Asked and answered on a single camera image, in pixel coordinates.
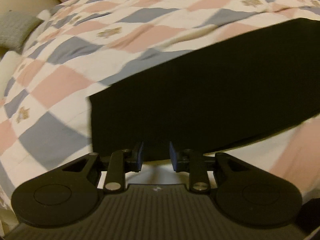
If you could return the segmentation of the black garment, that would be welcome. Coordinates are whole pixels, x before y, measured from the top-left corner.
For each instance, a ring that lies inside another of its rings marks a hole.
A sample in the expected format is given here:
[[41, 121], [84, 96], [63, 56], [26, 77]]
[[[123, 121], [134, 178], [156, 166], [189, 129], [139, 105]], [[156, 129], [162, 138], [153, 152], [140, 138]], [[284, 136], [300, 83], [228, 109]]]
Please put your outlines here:
[[319, 22], [298, 18], [245, 33], [129, 76], [89, 97], [93, 151], [141, 142], [202, 153], [243, 146], [319, 113]]

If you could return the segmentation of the checkered pink blue quilt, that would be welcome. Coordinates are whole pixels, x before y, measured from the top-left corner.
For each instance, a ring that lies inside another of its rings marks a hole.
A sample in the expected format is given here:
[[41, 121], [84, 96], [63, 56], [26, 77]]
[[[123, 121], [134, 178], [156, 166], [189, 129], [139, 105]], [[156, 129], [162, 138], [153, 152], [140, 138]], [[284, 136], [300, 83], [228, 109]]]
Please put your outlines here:
[[1, 208], [28, 179], [86, 154], [86, 98], [145, 68], [295, 18], [319, 0], [69, 0], [14, 63], [1, 96]]

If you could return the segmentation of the grey square pillow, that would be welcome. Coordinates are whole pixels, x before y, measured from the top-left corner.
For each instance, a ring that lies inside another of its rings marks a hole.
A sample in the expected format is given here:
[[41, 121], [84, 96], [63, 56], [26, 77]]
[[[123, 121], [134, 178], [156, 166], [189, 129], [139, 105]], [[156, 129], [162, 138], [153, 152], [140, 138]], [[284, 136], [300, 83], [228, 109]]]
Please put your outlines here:
[[1, 48], [22, 51], [30, 34], [43, 20], [21, 12], [8, 11], [1, 15]]

